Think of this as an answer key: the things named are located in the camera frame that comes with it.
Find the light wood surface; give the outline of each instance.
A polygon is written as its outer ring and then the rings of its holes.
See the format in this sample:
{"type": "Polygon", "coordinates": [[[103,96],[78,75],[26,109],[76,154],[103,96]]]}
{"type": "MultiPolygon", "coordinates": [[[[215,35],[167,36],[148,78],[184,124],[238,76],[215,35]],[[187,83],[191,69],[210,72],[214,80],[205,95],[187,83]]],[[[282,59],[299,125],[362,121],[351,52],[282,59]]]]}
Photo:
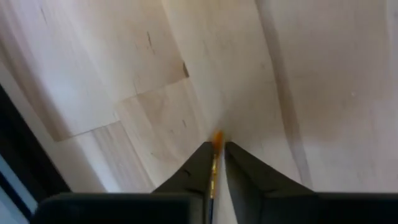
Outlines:
{"type": "Polygon", "coordinates": [[[396,191],[397,1],[0,0],[0,28],[0,83],[74,191],[150,192],[216,128],[313,190],[396,191]]]}

